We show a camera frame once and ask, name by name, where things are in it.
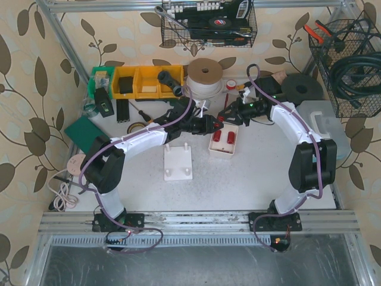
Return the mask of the brown tape roll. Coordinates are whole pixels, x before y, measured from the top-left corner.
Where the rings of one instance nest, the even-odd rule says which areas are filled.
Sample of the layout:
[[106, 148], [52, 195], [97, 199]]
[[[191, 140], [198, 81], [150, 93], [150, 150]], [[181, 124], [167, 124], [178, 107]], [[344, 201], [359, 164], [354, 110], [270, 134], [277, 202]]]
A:
[[134, 131], [140, 130], [140, 129], [145, 128], [145, 127], [146, 127], [145, 122], [134, 122], [134, 123], [129, 125], [126, 132], [127, 132], [127, 134], [130, 134], [130, 133], [133, 133]]

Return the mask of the large red spring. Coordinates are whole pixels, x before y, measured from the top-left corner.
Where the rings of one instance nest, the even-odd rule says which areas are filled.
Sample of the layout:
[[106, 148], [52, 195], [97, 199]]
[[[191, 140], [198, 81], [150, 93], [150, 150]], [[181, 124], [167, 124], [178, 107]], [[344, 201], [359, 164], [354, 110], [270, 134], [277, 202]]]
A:
[[221, 138], [221, 130], [215, 131], [212, 138], [213, 142], [219, 142], [220, 138]]

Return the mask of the white peg fixture plate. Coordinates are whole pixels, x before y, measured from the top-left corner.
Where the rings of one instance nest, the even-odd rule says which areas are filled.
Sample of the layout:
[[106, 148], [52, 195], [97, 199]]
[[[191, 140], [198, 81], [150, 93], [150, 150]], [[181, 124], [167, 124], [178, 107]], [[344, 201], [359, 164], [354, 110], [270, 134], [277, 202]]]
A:
[[187, 142], [182, 146], [164, 147], [164, 180], [182, 181], [193, 179], [192, 150]]

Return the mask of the white spring tray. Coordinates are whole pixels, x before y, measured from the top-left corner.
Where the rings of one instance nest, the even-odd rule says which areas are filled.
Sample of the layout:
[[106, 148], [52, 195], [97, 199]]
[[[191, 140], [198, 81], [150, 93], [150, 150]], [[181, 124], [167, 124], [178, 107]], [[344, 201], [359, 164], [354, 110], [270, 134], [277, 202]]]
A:
[[[235, 133], [235, 143], [230, 145], [227, 143], [227, 135], [232, 131]], [[238, 137], [239, 127], [231, 124], [224, 124], [224, 127], [221, 129], [221, 138], [219, 142], [213, 142], [213, 134], [210, 139], [208, 146], [209, 154], [211, 157], [226, 159], [229, 160], [235, 153], [236, 141]]]

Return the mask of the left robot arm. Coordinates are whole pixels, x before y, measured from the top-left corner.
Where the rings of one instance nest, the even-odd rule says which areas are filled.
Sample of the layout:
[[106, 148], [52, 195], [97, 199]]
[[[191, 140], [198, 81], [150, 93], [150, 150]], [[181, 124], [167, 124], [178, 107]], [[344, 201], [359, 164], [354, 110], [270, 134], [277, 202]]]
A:
[[222, 119], [208, 114], [198, 117], [198, 114], [194, 100], [182, 97], [173, 104], [173, 108], [136, 132], [119, 138], [108, 139], [103, 135], [95, 138], [80, 167], [79, 183], [86, 178], [93, 186], [81, 187], [95, 194], [102, 215], [115, 225], [115, 231], [122, 228], [144, 230], [144, 227], [125, 221], [126, 209], [117, 191], [125, 162], [153, 147], [171, 142], [182, 132], [207, 135], [224, 126]]

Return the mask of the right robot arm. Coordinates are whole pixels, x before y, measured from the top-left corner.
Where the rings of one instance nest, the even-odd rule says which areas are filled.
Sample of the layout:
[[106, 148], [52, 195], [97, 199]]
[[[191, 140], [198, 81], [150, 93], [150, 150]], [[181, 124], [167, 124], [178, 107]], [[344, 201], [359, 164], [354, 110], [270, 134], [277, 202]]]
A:
[[236, 126], [248, 126], [251, 119], [266, 115], [281, 128], [295, 150], [288, 170], [289, 184], [265, 213], [250, 213], [250, 229], [252, 232], [300, 231], [302, 228], [296, 224], [299, 208], [311, 198], [321, 199], [324, 187], [335, 180], [337, 145], [313, 131], [293, 103], [265, 93], [255, 81], [251, 85], [261, 98], [249, 103], [238, 98], [220, 111], [219, 117]]

